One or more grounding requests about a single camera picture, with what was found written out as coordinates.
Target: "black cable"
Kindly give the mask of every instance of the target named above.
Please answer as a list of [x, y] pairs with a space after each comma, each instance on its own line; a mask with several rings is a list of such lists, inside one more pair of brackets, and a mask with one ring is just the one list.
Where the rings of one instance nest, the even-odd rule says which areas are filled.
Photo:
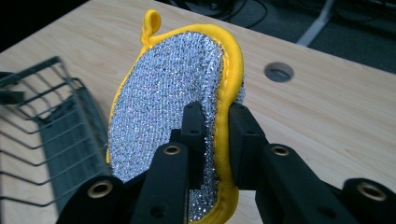
[[242, 3], [241, 7], [238, 8], [234, 13], [230, 14], [228, 17], [223, 18], [223, 21], [227, 21], [227, 22], [231, 22], [231, 19], [236, 16], [246, 5], [248, 0], [244, 0], [244, 2]]
[[255, 21], [255, 22], [253, 22], [253, 23], [251, 23], [250, 25], [248, 25], [248, 26], [245, 26], [245, 28], [251, 28], [251, 27], [253, 27], [253, 26], [255, 26], [255, 25], [257, 25], [257, 24], [259, 24], [260, 22], [262, 22], [264, 19], [265, 19], [265, 17], [267, 17], [267, 14], [268, 14], [268, 8], [265, 6], [265, 4], [263, 3], [263, 2], [261, 2], [261, 1], [259, 1], [259, 0], [254, 0], [256, 3], [258, 3], [258, 4], [260, 4], [263, 8], [264, 8], [264, 14], [262, 14], [262, 17], [261, 18], [259, 18], [257, 21]]
[[232, 13], [233, 12], [233, 6], [235, 5], [235, 0], [233, 0], [226, 8], [224, 8], [221, 12], [212, 14], [212, 15], [206, 15], [210, 18], [214, 19], [220, 19], [224, 17], [226, 14]]

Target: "yellow sponge trim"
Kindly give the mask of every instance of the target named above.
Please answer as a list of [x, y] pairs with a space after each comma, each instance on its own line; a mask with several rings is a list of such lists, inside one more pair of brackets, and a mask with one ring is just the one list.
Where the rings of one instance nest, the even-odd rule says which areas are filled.
[[[229, 154], [229, 108], [235, 101], [243, 80], [243, 58], [235, 38], [226, 30], [213, 24], [194, 24], [185, 26], [163, 35], [155, 35], [161, 26], [161, 15], [156, 10], [148, 10], [143, 20], [143, 30], [140, 40], [143, 48], [140, 51], [134, 65], [140, 57], [150, 48], [162, 42], [166, 38], [185, 32], [198, 32], [210, 36], [218, 42], [224, 49], [222, 78], [217, 96], [217, 113], [215, 119], [214, 133], [214, 153], [215, 169], [219, 177], [218, 200], [212, 210], [198, 221], [193, 223], [225, 223], [235, 211], [238, 203], [238, 188], [234, 185], [230, 167]], [[127, 76], [121, 82], [115, 95], [110, 112], [110, 120], [113, 114], [114, 105], [120, 91], [131, 74], [134, 65]]]

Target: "dark floor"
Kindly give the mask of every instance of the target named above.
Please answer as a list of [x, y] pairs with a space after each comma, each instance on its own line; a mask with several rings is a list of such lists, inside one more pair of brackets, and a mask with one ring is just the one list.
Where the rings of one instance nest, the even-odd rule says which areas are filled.
[[[0, 51], [86, 1], [0, 3]], [[195, 1], [200, 4], [187, 4], [193, 11], [296, 42], [318, 16], [325, 0]], [[369, 1], [380, 4], [368, 4]], [[220, 7], [213, 9], [212, 2]], [[392, 6], [396, 6], [396, 0], [337, 0], [330, 22], [309, 47], [396, 74], [396, 9]]]
[[[396, 9], [368, 4], [368, 0], [338, 0], [332, 18], [309, 48], [396, 74]], [[325, 0], [235, 0], [231, 23], [297, 42], [319, 15]], [[191, 10], [210, 9], [189, 4]]]

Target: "metal wire rack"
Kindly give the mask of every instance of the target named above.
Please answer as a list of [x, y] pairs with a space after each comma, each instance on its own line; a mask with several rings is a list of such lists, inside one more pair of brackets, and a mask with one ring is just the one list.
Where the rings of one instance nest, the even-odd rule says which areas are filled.
[[110, 174], [106, 141], [97, 105], [59, 57], [19, 73], [2, 73], [0, 217], [15, 203], [56, 204], [60, 213], [82, 183]]

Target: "light wood tabletop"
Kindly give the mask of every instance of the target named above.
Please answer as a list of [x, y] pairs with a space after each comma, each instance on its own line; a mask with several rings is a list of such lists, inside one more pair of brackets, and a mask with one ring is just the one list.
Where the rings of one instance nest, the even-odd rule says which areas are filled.
[[[148, 0], [91, 0], [2, 52], [0, 71], [21, 71], [59, 55], [108, 116], [141, 49], [142, 18], [150, 8], [162, 14], [158, 34], [214, 23], [234, 35], [244, 54], [244, 105], [271, 143], [294, 148], [320, 179], [337, 188], [348, 178], [365, 177], [396, 191], [395, 75], [226, 22]], [[275, 62], [293, 69], [291, 81], [278, 83], [263, 74]], [[5, 180], [2, 185], [19, 187]], [[21, 189], [36, 198], [47, 197], [46, 190]], [[4, 206], [2, 216], [5, 223], [53, 223], [54, 211], [13, 203]], [[262, 223], [253, 191], [241, 192], [229, 223]]]

